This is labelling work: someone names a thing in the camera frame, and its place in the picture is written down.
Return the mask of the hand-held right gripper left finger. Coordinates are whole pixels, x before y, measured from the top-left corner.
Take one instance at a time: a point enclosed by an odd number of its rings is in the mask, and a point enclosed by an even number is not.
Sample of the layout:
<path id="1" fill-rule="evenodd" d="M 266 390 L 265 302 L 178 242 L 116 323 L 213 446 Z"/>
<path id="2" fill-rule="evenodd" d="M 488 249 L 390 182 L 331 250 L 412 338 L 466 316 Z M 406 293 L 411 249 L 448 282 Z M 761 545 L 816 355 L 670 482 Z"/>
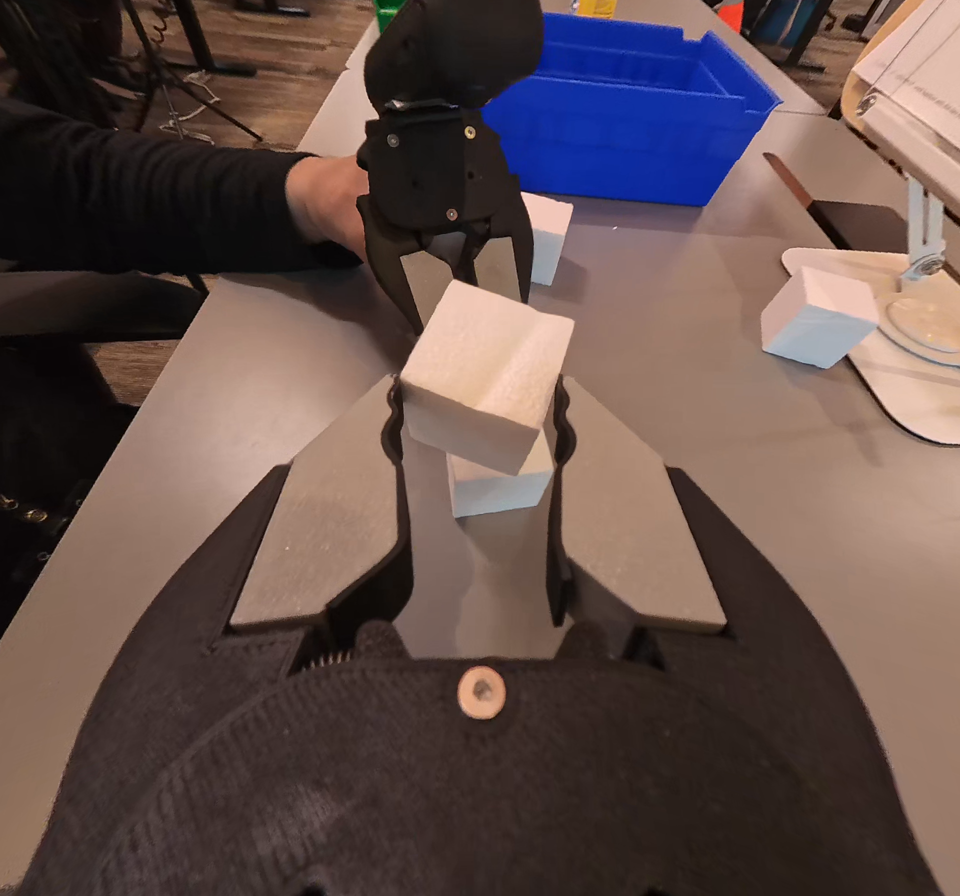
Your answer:
<path id="1" fill-rule="evenodd" d="M 293 458 L 231 629 L 358 630 L 402 613 L 414 589 L 402 428 L 388 374 Z"/>

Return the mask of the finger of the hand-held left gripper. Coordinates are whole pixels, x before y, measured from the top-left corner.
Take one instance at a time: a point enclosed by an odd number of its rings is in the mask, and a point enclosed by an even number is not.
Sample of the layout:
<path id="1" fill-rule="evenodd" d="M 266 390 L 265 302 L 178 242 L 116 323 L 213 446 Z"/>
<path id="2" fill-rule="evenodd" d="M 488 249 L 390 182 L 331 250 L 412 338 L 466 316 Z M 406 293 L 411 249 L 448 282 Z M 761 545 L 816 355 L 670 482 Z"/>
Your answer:
<path id="1" fill-rule="evenodd" d="M 371 195 L 357 199 L 366 240 L 366 263 L 380 289 L 409 323 L 416 336 L 425 328 L 417 308 L 402 258 L 421 252 L 424 247 L 414 230 L 397 227 L 380 212 Z"/>
<path id="2" fill-rule="evenodd" d="M 479 287 L 475 261 L 490 242 L 507 241 L 513 258 L 518 300 L 528 304 L 534 263 L 534 235 L 520 191 L 509 191 L 489 216 L 462 224 L 464 241 L 460 254 L 460 282 Z"/>

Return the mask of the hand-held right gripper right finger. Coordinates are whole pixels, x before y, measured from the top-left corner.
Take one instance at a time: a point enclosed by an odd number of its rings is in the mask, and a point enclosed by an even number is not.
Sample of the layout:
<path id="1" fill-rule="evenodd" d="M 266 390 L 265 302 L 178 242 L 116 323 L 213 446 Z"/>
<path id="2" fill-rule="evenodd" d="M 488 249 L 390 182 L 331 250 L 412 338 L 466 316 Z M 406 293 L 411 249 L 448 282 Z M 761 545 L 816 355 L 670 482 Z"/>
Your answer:
<path id="1" fill-rule="evenodd" d="M 554 398 L 551 621 L 722 630 L 727 618 L 664 460 L 573 377 Z"/>

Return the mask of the white foam cube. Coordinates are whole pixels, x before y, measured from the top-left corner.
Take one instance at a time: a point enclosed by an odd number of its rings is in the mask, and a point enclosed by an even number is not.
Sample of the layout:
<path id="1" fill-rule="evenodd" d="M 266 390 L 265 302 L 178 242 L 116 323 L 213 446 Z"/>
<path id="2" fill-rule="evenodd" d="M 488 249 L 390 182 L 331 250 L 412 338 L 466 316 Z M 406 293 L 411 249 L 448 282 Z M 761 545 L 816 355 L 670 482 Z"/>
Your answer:
<path id="1" fill-rule="evenodd" d="M 874 290 L 858 278 L 800 266 L 760 315 L 761 348 L 829 369 L 879 326 Z"/>
<path id="2" fill-rule="evenodd" d="M 534 241 L 533 284 L 551 287 L 570 229 L 574 205 L 544 195 L 522 192 Z"/>
<path id="3" fill-rule="evenodd" d="M 554 458 L 541 431 L 518 474 L 508 474 L 448 453 L 448 487 L 455 519 L 537 506 L 552 482 Z"/>
<path id="4" fill-rule="evenodd" d="M 451 281 L 399 376 L 410 437 L 518 475 L 544 427 L 574 325 Z"/>

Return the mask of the person's left forearm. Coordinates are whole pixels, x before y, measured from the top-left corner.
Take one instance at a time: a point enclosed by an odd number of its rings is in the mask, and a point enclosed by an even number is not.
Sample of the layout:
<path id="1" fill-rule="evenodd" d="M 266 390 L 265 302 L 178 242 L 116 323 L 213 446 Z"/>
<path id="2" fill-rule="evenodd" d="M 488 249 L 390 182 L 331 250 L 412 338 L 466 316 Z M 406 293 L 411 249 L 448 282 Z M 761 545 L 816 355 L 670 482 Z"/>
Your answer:
<path id="1" fill-rule="evenodd" d="M 359 266 L 294 223 L 285 180 L 307 156 L 107 130 L 3 98 L 2 261 L 175 276 Z"/>

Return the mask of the person's left hand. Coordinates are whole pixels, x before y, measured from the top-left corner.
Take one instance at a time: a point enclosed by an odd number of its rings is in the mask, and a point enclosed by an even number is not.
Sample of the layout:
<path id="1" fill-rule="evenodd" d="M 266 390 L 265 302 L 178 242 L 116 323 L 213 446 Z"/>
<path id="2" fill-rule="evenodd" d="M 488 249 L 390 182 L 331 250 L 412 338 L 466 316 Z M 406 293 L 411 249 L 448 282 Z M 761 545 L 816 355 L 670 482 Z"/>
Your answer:
<path id="1" fill-rule="evenodd" d="M 368 173 L 354 156 L 301 158 L 284 185 L 291 217 L 306 242 L 332 242 L 366 261 L 366 235 L 357 200 L 369 192 Z"/>

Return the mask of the blue plastic bin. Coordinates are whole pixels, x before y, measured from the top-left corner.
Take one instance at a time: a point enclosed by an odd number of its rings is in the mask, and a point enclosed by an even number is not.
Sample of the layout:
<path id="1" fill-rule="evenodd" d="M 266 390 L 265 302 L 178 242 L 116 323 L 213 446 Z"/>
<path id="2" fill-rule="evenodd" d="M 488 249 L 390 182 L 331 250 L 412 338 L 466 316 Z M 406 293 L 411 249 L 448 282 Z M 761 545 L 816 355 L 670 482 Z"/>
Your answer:
<path id="1" fill-rule="evenodd" d="M 713 32 L 546 14 L 534 74 L 482 115 L 527 193 L 702 208 L 781 103 Z"/>

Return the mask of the black tripod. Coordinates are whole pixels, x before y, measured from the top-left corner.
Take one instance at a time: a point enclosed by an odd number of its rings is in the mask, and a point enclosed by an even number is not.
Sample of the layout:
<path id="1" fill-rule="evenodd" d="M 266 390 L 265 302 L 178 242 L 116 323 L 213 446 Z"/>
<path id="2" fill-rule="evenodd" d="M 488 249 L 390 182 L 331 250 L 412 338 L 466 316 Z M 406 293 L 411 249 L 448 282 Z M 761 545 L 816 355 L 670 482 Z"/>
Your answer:
<path id="1" fill-rule="evenodd" d="M 138 38 L 143 64 L 145 90 L 140 99 L 139 120 L 135 125 L 137 132 L 143 129 L 156 98 L 160 96 L 167 113 L 167 121 L 160 126 L 164 133 L 175 135 L 182 141 L 190 140 L 213 146 L 211 137 L 189 128 L 187 123 L 192 119 L 192 114 L 182 114 L 175 108 L 173 93 L 178 92 L 190 98 L 196 104 L 198 113 L 210 111 L 222 121 L 252 138 L 256 145 L 264 143 L 261 134 L 223 110 L 218 100 L 207 96 L 209 88 L 206 80 L 201 80 L 200 83 L 191 83 L 186 80 L 186 77 L 178 74 L 178 71 L 186 71 L 188 74 L 201 74 L 203 76 L 221 74 L 242 78 L 253 78 L 257 75 L 257 71 L 245 63 L 223 63 L 215 60 L 192 0 L 163 0 L 166 12 L 162 14 L 161 20 L 166 22 L 170 16 L 178 20 L 188 47 L 195 57 L 194 63 L 169 62 L 162 55 L 162 43 L 153 33 L 148 32 L 135 2 L 133 0 L 119 1 L 124 7 L 136 38 Z"/>

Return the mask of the blue box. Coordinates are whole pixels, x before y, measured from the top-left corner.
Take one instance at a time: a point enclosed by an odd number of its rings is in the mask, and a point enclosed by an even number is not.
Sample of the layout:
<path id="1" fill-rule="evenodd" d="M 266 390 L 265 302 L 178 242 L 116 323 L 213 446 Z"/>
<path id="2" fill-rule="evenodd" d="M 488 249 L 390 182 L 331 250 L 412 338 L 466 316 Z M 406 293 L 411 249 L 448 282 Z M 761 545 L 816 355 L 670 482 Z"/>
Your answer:
<path id="1" fill-rule="evenodd" d="M 766 47 L 792 49 L 819 0 L 768 0 L 750 31 L 750 41 Z"/>

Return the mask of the clear suction dome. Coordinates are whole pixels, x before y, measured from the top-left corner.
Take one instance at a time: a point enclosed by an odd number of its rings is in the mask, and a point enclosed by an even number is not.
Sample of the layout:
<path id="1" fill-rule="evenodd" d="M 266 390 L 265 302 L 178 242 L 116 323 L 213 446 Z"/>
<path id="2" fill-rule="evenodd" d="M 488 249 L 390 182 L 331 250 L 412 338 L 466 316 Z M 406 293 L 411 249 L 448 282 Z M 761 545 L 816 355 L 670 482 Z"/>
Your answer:
<path id="1" fill-rule="evenodd" d="M 878 303 L 878 329 L 897 347 L 937 365 L 959 367 L 958 303 L 894 294 Z"/>

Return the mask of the wood-edged display board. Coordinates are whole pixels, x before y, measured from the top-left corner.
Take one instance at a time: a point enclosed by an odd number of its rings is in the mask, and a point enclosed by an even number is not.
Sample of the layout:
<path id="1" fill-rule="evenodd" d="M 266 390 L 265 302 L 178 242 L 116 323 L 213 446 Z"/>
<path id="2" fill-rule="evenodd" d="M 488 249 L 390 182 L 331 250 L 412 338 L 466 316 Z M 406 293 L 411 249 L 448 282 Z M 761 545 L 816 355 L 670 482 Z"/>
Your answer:
<path id="1" fill-rule="evenodd" d="M 959 216 L 959 0 L 904 0 L 846 77 L 843 119 Z"/>

